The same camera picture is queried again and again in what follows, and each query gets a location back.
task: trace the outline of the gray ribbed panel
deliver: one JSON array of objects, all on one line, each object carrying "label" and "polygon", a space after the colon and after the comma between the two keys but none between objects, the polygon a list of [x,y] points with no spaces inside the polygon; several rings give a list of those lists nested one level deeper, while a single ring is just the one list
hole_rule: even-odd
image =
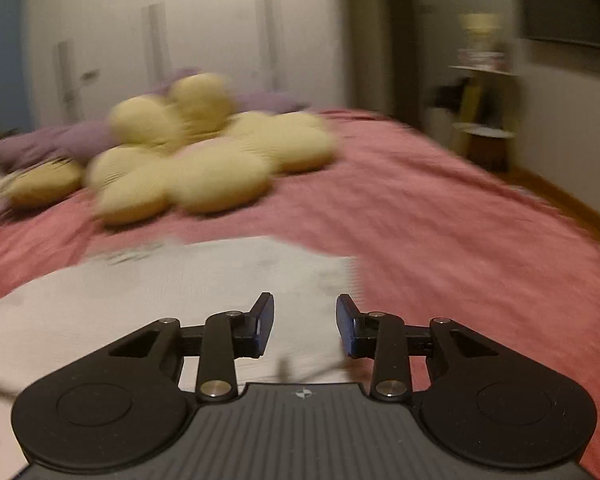
[{"label": "gray ribbed panel", "polygon": [[[586,480],[576,465],[528,474],[481,469],[445,454],[411,413],[367,399],[356,384],[252,384],[205,407],[171,449],[100,480]],[[31,467],[23,480],[85,477]]]}]

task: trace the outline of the wooden floor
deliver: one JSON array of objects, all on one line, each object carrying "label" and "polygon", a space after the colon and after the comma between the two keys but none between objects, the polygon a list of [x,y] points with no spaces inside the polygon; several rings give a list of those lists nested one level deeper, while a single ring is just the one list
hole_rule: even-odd
[{"label": "wooden floor", "polygon": [[525,170],[497,173],[497,177],[511,186],[521,186],[544,198],[563,215],[573,218],[590,236],[600,243],[600,213],[584,205],[564,190]]}]

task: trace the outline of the white logo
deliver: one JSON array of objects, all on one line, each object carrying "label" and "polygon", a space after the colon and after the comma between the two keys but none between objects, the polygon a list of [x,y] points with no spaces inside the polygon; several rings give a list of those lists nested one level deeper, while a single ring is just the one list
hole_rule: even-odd
[{"label": "white logo", "polygon": [[303,388],[302,390],[296,391],[296,397],[300,397],[300,399],[305,400],[311,397],[314,393],[308,388]]}]

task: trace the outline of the bed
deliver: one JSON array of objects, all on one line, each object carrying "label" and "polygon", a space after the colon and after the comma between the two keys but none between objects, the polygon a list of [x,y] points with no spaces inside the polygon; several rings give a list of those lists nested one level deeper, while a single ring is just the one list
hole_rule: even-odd
[{"label": "bed", "polygon": [[[600,478],[600,247],[555,209],[510,189],[417,132],[326,110],[339,161],[279,179],[253,206],[208,218],[173,211],[116,232],[87,190],[0,227],[0,297],[85,255],[174,237],[273,235],[355,256],[362,310],[410,324],[446,316],[579,381],[598,407],[582,464]],[[420,364],[415,386],[426,387]],[[369,366],[358,369],[361,380]]]}]

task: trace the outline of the baseboard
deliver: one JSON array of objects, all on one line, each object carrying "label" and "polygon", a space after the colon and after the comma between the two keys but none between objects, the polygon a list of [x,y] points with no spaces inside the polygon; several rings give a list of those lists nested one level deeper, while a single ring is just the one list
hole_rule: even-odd
[{"label": "baseboard", "polygon": [[582,218],[585,222],[600,231],[600,213],[593,208],[590,208],[585,203],[578,200],[573,195],[562,188],[556,186],[552,182],[544,179],[538,174],[524,168],[516,168],[514,170],[514,180],[520,179],[523,185],[533,192],[540,195],[545,195],[549,199],[553,199],[571,209],[576,215]]}]

